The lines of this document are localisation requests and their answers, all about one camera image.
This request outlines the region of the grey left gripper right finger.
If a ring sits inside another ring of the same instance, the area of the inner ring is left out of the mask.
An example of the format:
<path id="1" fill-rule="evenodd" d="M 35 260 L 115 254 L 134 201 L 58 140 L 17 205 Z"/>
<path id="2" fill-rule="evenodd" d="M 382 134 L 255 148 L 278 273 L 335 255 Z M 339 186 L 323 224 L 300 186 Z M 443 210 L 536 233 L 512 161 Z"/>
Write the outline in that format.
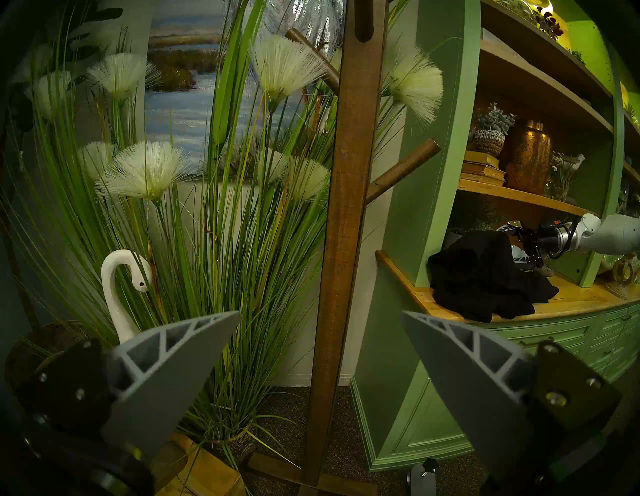
<path id="1" fill-rule="evenodd" d="M 497 332 L 404 311 L 431 383 L 490 485 L 564 485 L 602 452 L 622 395 L 553 340 L 536 354 Z"/>

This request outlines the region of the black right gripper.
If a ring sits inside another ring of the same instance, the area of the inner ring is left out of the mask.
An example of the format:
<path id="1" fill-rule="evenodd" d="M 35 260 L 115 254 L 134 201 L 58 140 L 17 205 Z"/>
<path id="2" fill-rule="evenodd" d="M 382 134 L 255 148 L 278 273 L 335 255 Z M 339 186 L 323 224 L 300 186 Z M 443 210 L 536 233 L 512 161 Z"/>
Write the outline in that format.
<path id="1" fill-rule="evenodd" d="M 523 249 L 513 248 L 516 265 L 530 265 L 539 269 L 545 258 L 559 259 L 570 247 L 570 226 L 565 224 L 539 225 L 536 229 L 522 227 L 519 221 L 510 221 L 498 227 L 497 232 L 520 234 Z"/>

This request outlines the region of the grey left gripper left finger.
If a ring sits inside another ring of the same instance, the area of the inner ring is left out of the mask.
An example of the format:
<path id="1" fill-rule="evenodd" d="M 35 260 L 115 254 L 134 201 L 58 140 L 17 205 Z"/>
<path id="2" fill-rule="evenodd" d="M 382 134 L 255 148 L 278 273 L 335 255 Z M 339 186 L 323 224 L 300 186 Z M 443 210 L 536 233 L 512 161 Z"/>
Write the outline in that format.
<path id="1" fill-rule="evenodd" d="M 202 391 L 239 311 L 151 328 L 116 347 L 76 342 L 19 387 L 25 414 L 56 431 L 153 458 Z"/>

